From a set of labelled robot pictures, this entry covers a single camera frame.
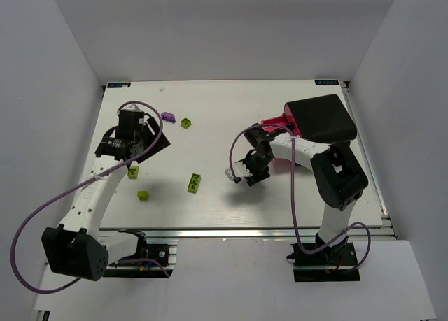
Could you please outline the purple arch lego brick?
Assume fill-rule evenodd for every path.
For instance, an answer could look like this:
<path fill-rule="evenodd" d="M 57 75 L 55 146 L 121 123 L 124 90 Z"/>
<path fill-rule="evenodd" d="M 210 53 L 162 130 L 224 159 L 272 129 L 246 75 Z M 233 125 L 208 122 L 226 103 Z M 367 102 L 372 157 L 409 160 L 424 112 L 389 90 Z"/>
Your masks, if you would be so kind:
<path fill-rule="evenodd" d="M 162 112 L 161 113 L 162 116 L 162 120 L 165 122 L 170 122 L 170 123 L 175 123 L 176 122 L 176 117 L 173 113 L 169 113 L 169 112 Z"/>

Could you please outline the pink drawer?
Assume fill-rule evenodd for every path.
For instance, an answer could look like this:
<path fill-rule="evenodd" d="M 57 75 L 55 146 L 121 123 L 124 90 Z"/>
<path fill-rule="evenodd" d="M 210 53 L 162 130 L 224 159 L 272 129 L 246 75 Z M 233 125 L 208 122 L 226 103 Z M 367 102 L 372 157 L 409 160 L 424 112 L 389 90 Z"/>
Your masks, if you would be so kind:
<path fill-rule="evenodd" d="M 284 105 L 283 115 L 286 118 L 286 127 L 290 129 L 295 136 L 301 138 L 302 134 L 289 104 Z"/>
<path fill-rule="evenodd" d="M 274 124 L 281 125 L 282 127 L 286 127 L 286 118 L 284 117 L 284 114 L 273 117 L 270 119 L 262 120 L 261 124 L 265 124 L 264 130 L 267 132 L 273 132 L 275 130 L 279 130 L 278 127 L 274 127 Z"/>

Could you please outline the pink top drawer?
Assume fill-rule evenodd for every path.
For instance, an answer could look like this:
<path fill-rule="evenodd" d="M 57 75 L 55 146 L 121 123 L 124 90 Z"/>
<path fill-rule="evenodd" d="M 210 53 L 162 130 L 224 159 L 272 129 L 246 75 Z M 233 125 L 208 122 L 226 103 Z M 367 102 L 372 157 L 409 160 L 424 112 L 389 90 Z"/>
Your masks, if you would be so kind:
<path fill-rule="evenodd" d="M 290 129 L 295 136 L 301 138 L 302 134 L 289 104 L 284 105 L 283 115 L 286 118 L 286 127 Z"/>

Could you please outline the lime long lego brick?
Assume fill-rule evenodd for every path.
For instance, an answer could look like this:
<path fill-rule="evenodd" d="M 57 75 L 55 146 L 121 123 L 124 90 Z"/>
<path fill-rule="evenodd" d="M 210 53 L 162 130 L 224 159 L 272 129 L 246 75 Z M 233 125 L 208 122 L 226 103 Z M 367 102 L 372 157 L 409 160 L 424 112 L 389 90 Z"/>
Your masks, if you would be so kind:
<path fill-rule="evenodd" d="M 195 194 L 198 190 L 201 181 L 201 175 L 193 173 L 190 177 L 190 181 L 188 183 L 188 192 Z"/>

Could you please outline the black drawer cabinet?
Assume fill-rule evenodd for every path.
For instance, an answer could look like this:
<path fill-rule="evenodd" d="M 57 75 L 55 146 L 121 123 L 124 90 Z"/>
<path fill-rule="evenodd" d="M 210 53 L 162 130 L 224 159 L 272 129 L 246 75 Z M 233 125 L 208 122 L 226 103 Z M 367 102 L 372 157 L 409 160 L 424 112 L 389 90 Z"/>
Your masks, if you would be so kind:
<path fill-rule="evenodd" d="M 358 131 L 337 94 L 286 102 L 289 104 L 301 138 L 316 143 L 336 143 L 356 139 Z"/>

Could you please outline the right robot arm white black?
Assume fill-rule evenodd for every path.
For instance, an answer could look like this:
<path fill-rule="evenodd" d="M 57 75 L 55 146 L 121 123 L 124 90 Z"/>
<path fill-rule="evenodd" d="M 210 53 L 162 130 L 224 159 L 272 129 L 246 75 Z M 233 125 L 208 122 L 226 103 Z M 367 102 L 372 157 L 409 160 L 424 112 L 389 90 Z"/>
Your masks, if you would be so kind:
<path fill-rule="evenodd" d="M 255 124 L 244 131 L 253 149 L 230 167 L 234 181 L 244 179 L 249 186 L 270 177 L 269 165 L 276 158 L 291 163 L 291 173 L 298 164 L 312 171 L 325 206 L 314 249 L 305 249 L 296 236 L 301 251 L 307 255 L 333 248 L 347 239 L 351 212 L 368 186 L 368 177 L 350 148 L 350 142 L 316 143 L 280 125 L 266 131 L 266 124 Z"/>

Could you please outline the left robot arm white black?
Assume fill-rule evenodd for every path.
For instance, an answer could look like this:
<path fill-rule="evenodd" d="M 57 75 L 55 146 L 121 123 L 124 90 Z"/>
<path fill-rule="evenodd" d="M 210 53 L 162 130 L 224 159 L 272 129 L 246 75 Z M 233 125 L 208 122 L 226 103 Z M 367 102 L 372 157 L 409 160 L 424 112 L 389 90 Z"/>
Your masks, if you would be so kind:
<path fill-rule="evenodd" d="M 147 257 L 143 232 L 121 229 L 102 235 L 100 226 L 132 162 L 141 163 L 169 144 L 154 117 L 138 108 L 119 111 L 118 125 L 103 135 L 94 152 L 92 182 L 81 187 L 58 226 L 43 232 L 41 240 L 52 272 L 97 281 L 111 264 L 123 259 L 141 262 Z"/>

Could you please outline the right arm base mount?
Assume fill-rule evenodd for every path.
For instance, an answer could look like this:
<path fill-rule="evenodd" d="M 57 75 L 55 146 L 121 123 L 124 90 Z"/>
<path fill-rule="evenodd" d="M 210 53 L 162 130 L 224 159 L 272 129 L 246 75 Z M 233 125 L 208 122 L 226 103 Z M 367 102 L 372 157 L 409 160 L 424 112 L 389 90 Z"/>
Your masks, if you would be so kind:
<path fill-rule="evenodd" d="M 358 258 L 353 243 L 346 243 L 330 253 L 321 251 L 307 255 L 298 244 L 292 244 L 293 252 L 286 259 L 293 265 L 296 283 L 359 282 Z"/>

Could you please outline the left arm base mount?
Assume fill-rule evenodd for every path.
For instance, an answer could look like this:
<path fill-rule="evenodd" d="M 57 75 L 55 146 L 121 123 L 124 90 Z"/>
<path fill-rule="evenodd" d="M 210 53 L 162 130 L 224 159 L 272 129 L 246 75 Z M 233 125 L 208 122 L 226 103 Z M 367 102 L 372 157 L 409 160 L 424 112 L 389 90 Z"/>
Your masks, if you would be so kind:
<path fill-rule="evenodd" d="M 149 243 L 142 231 L 102 231 L 99 242 L 108 252 L 105 278 L 169 278 L 174 270 L 171 246 Z"/>

